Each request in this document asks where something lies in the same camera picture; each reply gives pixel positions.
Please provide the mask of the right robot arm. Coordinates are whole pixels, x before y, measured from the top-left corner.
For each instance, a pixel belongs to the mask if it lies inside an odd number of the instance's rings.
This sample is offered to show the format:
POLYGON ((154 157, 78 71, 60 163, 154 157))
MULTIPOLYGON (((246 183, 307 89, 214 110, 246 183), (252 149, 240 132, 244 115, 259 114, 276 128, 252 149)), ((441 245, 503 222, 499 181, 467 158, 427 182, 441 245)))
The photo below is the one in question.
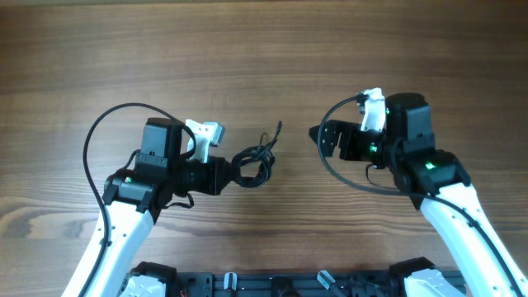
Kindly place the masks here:
POLYGON ((384 97, 374 88, 350 100, 362 122, 334 120, 328 112, 309 130, 328 172, 360 191, 408 197, 441 236, 473 295, 525 296, 527 278, 490 224, 471 177, 453 153, 436 148, 425 97, 415 92, 384 97), (328 163, 334 149, 341 160, 389 169, 395 188, 345 178, 328 163))

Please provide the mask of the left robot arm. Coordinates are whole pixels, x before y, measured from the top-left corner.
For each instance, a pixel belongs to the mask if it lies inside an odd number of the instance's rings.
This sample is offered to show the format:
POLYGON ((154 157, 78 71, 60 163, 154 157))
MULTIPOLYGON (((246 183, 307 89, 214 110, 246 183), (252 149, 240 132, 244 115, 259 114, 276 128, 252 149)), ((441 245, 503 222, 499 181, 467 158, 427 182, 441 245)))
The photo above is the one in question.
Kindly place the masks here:
POLYGON ((121 168, 105 182, 92 239, 68 283, 66 296, 176 296, 177 271, 169 266, 130 264, 161 210, 174 196, 197 191, 216 196, 232 181, 232 166, 211 157, 224 127, 186 120, 150 118, 133 169, 121 168))

